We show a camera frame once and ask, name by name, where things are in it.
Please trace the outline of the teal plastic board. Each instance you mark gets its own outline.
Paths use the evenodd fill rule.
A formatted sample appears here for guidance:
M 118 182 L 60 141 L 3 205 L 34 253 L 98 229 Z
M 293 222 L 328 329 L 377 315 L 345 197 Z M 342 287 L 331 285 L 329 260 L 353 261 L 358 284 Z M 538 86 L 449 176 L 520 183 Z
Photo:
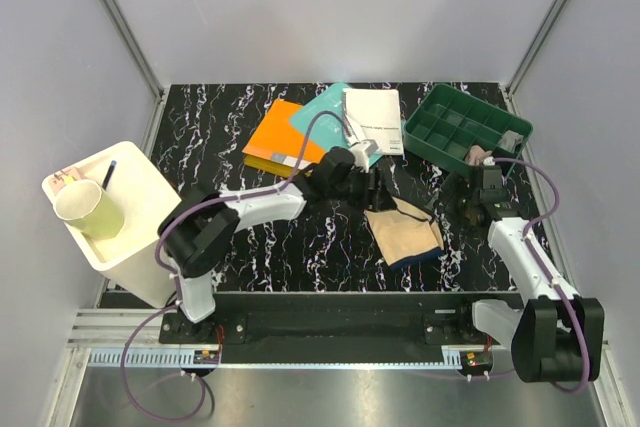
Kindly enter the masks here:
M 324 151 L 333 147 L 348 148 L 347 124 L 343 118 L 342 93 L 354 88 L 335 83 L 304 105 L 290 118 L 290 124 L 300 133 L 309 136 Z

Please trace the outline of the pink sticky note pad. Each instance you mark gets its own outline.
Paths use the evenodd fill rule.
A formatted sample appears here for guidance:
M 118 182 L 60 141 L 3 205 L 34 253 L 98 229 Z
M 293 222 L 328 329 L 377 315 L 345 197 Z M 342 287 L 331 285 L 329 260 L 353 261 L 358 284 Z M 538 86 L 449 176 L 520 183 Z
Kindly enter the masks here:
M 82 179 L 83 175 L 80 171 L 75 166 L 70 166 L 53 173 L 48 180 L 48 185 L 53 195 L 56 196 L 66 185 Z

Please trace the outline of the pink rolled underwear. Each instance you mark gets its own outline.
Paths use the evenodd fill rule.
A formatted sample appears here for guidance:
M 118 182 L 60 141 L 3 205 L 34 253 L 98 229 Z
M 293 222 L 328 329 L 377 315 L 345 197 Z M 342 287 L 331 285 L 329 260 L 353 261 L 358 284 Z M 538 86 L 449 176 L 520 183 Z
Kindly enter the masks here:
M 485 150 L 479 145 L 473 145 L 465 156 L 465 163 L 472 167 L 480 166 L 492 154 L 491 150 Z

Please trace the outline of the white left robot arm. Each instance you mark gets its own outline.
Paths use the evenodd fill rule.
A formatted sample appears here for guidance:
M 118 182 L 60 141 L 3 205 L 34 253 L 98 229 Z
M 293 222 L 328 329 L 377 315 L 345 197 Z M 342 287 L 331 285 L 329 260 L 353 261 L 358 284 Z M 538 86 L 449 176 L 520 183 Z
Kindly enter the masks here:
M 295 166 L 270 187 L 206 193 L 196 190 L 158 227 L 155 260 L 176 286 L 181 331 L 196 343 L 215 333 L 213 268 L 224 259 L 234 235 L 257 225 L 297 219 L 326 200 L 343 201 L 361 211 L 394 211 L 397 204 L 383 174 L 369 163 L 368 148 L 334 147 L 317 163 Z

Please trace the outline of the grey underwear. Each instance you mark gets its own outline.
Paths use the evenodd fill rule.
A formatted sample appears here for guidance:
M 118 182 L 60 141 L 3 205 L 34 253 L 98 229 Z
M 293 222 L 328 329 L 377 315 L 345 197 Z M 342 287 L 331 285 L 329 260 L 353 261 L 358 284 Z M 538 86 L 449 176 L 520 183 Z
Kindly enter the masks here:
M 515 153 L 522 145 L 524 136 L 518 132 L 507 130 L 498 142 L 497 147 L 504 151 Z

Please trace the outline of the orange folder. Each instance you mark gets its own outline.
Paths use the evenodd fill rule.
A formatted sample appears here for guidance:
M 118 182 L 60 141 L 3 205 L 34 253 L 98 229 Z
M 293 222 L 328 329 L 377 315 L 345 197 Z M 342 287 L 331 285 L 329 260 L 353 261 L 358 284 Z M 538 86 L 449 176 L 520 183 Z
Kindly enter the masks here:
M 304 133 L 297 131 L 289 120 L 301 108 L 299 104 L 275 100 L 242 150 L 244 158 L 253 155 L 263 159 L 280 156 L 298 159 Z

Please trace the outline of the green paper cup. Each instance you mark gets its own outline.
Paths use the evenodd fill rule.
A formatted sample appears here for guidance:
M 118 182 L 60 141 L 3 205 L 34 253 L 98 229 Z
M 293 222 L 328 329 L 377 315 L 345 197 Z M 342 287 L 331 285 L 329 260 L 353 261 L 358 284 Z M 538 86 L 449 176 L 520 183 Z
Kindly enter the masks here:
M 66 185 L 55 197 L 53 210 L 68 226 L 93 239 L 114 238 L 124 226 L 121 208 L 90 179 Z

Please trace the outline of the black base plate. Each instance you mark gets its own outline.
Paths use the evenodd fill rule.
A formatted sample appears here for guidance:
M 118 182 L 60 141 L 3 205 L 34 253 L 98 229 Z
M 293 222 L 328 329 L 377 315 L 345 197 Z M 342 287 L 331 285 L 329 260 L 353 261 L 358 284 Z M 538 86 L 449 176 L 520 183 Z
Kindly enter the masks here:
M 489 344 L 471 321 L 482 293 L 218 293 L 194 323 L 163 316 L 159 341 L 222 344 L 225 366 L 450 368 L 458 350 Z

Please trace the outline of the white Canon safety booklet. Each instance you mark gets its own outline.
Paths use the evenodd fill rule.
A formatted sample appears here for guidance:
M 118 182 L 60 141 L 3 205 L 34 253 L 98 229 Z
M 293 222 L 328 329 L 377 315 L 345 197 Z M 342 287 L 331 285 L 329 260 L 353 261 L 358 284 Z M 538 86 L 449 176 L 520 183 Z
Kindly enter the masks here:
M 372 140 L 377 154 L 404 154 L 400 96 L 396 89 L 347 88 L 342 93 L 349 145 Z

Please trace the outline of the blue black pen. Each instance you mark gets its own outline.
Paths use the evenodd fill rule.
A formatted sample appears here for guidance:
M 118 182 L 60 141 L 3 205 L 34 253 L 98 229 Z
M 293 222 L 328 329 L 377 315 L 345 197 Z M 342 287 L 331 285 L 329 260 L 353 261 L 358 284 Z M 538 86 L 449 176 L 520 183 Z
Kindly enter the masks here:
M 117 161 L 116 160 L 111 160 L 111 162 L 110 162 L 110 164 L 109 164 L 109 166 L 107 168 L 107 172 L 106 172 L 106 174 L 105 174 L 105 176 L 103 178 L 102 184 L 101 184 L 102 189 L 105 190 L 105 191 L 108 188 L 109 182 L 110 182 L 110 180 L 111 180 L 111 178 L 113 176 L 113 173 L 115 171 L 116 166 L 117 166 Z

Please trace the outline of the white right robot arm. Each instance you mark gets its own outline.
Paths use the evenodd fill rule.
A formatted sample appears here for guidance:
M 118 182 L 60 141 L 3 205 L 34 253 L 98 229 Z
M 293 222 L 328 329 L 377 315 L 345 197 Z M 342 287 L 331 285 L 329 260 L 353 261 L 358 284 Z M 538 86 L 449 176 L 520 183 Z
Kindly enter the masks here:
M 605 312 L 595 298 L 582 296 L 557 270 L 536 238 L 539 218 L 527 220 L 511 201 L 500 159 L 488 158 L 463 177 L 451 173 L 440 202 L 446 212 L 485 234 L 514 280 L 523 302 L 482 299 L 454 318 L 454 331 L 466 343 L 488 336 L 511 353 L 525 383 L 546 382 L 577 394 L 599 376 Z

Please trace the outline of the beige underwear navy trim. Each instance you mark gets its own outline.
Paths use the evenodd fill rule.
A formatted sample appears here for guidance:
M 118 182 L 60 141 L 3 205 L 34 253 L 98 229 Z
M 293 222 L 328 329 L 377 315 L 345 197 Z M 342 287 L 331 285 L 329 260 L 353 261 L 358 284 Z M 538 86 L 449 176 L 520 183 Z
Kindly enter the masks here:
M 434 215 L 394 197 L 395 210 L 365 215 L 373 237 L 392 271 L 432 260 L 444 253 L 444 240 Z

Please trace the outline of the cream plastic bin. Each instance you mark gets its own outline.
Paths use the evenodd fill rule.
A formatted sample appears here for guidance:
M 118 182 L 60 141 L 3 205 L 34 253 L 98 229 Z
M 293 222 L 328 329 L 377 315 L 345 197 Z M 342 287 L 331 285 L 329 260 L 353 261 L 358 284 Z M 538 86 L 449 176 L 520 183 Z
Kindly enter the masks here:
M 50 174 L 42 189 L 91 267 L 147 304 L 175 292 L 155 260 L 157 229 L 180 197 L 132 142 Z

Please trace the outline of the yellow binder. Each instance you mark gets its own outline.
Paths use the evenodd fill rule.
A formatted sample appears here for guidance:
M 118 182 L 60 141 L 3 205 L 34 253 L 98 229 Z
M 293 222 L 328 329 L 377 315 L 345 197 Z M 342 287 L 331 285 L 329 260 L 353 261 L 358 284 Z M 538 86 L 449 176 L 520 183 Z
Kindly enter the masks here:
M 263 159 L 253 155 L 246 155 L 244 158 L 246 166 L 284 178 L 292 173 L 297 161 L 298 159 L 292 156 Z

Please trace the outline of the green compartment tray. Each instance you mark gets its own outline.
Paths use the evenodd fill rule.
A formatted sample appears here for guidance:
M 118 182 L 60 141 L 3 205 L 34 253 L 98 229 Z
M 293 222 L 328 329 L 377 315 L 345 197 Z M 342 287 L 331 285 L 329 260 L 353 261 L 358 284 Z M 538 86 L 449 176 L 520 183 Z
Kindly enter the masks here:
M 524 136 L 515 153 L 497 147 L 507 130 Z M 450 85 L 437 84 L 404 124 L 403 142 L 406 151 L 467 177 L 470 166 L 465 156 L 473 145 L 491 150 L 496 157 L 517 158 L 532 133 L 529 121 Z

